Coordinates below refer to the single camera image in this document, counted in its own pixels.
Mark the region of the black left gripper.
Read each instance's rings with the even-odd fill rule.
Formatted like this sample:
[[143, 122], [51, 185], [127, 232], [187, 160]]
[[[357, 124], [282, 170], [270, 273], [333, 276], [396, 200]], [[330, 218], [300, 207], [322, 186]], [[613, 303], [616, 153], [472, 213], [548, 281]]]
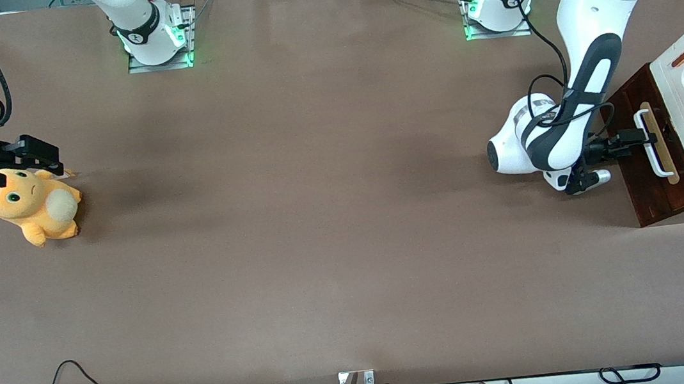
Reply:
[[584, 166], [616, 163], [632, 157], [642, 145], [657, 143], [658, 136], [646, 128], [618, 130], [613, 138], [596, 138], [587, 141], [582, 153]]

